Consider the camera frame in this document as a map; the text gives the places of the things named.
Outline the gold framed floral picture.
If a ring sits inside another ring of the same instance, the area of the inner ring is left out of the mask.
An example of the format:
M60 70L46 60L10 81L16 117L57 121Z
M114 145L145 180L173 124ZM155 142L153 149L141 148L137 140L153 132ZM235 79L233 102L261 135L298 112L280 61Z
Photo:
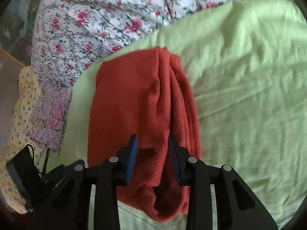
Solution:
M11 0L1 15L1 48L30 65L35 18L41 0Z

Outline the green bed sheet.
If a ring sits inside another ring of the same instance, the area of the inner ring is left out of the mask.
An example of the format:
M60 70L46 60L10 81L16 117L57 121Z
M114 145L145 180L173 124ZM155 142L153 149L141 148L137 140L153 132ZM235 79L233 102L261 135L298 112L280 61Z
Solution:
M191 86L206 165L230 165L277 229L306 229L306 21L284 0L229 2L197 12L93 63L72 88L59 157L87 163L100 66L138 50L179 56ZM157 222L118 200L120 229L186 229L187 213Z

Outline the pink lilac floral pillow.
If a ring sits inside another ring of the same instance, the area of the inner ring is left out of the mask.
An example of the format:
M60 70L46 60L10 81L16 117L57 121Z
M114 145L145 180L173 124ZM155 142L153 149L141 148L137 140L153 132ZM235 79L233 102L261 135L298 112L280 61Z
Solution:
M40 82L41 93L34 106L26 134L41 148L59 155L66 127L72 87Z

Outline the white rose floral quilt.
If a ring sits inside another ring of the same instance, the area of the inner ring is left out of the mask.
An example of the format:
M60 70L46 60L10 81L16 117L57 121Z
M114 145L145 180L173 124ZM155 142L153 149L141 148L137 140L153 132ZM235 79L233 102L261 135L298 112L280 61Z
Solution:
M31 64L40 81L73 85L98 59L198 11L239 0L41 0Z

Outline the red knit sweater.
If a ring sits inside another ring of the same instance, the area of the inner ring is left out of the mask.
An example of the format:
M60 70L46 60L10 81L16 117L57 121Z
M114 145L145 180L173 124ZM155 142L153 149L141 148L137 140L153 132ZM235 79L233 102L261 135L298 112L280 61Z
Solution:
M157 222L187 213L189 189L175 180L168 140L201 158L200 127L179 56L166 48L138 50L104 62L96 76L88 129L90 167L114 156L137 135L133 177L118 200Z

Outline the yellow patterned blanket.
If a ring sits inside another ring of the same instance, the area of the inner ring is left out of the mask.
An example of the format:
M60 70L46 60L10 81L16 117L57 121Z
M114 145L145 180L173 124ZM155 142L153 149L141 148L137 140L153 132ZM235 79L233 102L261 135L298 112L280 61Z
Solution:
M27 144L32 145L34 150L34 162L39 171L43 170L46 157L46 149L40 148L24 132L28 126L32 110L41 94L39 81L31 66L24 67L19 73L19 99L15 104L12 115L12 126L9 130L6 143L1 150L1 193L4 202L12 210L20 214L27 213L25 199L18 192L12 179L6 170L6 163L15 156Z

